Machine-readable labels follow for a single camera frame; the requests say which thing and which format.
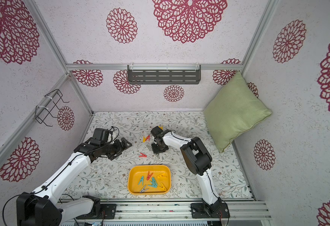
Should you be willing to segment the red clothespin back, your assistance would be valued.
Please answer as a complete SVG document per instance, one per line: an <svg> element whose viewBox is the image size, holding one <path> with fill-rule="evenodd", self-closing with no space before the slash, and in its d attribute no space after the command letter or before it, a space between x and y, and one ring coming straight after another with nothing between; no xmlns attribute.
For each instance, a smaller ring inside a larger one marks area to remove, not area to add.
<svg viewBox="0 0 330 226"><path fill-rule="evenodd" d="M146 181L151 181L153 178L154 172L148 171L148 174L146 176Z"/></svg>

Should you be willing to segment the grey clothespin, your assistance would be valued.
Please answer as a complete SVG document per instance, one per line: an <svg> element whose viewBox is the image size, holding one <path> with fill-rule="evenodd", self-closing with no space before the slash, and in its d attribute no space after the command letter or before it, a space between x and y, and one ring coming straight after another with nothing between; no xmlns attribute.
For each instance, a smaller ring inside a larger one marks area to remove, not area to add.
<svg viewBox="0 0 330 226"><path fill-rule="evenodd" d="M144 187L140 190L140 193L146 193L149 190L148 185L144 185Z"/></svg>

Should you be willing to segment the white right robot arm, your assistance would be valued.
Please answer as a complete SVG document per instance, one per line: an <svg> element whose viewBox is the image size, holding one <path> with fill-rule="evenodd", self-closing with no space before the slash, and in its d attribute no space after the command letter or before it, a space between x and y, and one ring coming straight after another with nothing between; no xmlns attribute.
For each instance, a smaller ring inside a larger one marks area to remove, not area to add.
<svg viewBox="0 0 330 226"><path fill-rule="evenodd" d="M162 130L156 126L151 130L154 142L153 153L163 153L172 147L179 149L189 171L197 176L204 211L208 216L220 212L222 199L216 192L212 179L212 156L199 137L185 138L176 135L172 130Z"/></svg>

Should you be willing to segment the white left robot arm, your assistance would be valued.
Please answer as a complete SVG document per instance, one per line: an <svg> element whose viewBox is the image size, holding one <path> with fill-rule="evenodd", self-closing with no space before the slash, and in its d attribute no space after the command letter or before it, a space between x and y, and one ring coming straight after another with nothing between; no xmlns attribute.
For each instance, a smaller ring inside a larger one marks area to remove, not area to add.
<svg viewBox="0 0 330 226"><path fill-rule="evenodd" d="M100 157L116 159L122 152L132 147L125 138L110 143L89 139L76 147L69 159L41 186L31 193L18 196L17 224L19 226L59 226L79 216L98 218L101 214L101 201L91 195L80 199L58 203L72 181Z"/></svg>

